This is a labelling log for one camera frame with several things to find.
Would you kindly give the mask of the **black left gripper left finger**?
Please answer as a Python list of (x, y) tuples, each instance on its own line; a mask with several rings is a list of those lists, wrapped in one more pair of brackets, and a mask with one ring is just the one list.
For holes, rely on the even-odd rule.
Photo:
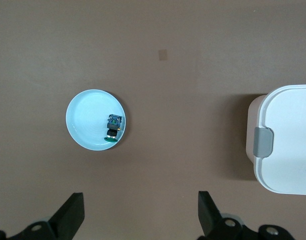
[(18, 234), (0, 240), (72, 240), (85, 219), (83, 193), (73, 193), (49, 220), (36, 221)]

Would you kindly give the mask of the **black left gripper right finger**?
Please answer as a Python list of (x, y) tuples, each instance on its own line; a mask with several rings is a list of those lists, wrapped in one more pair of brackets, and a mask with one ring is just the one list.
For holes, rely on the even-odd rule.
[(249, 229), (238, 217), (221, 214), (208, 191), (198, 192), (198, 219), (203, 230), (200, 240), (293, 240), (283, 227), (264, 224)]

